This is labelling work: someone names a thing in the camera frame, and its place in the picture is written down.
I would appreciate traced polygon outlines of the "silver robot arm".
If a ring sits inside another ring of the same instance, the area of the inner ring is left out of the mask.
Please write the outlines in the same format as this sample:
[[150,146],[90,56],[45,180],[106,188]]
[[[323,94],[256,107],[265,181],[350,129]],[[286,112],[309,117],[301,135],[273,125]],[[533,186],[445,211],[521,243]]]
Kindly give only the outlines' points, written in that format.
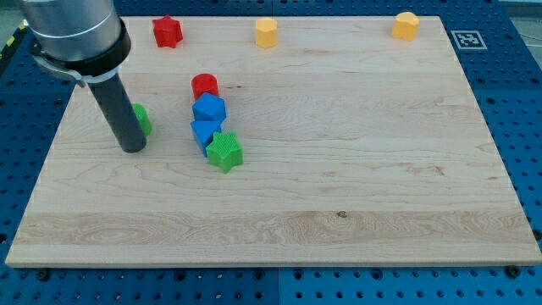
[[131,41],[113,0],[20,0],[37,43],[32,55],[47,72],[79,86],[118,71]]

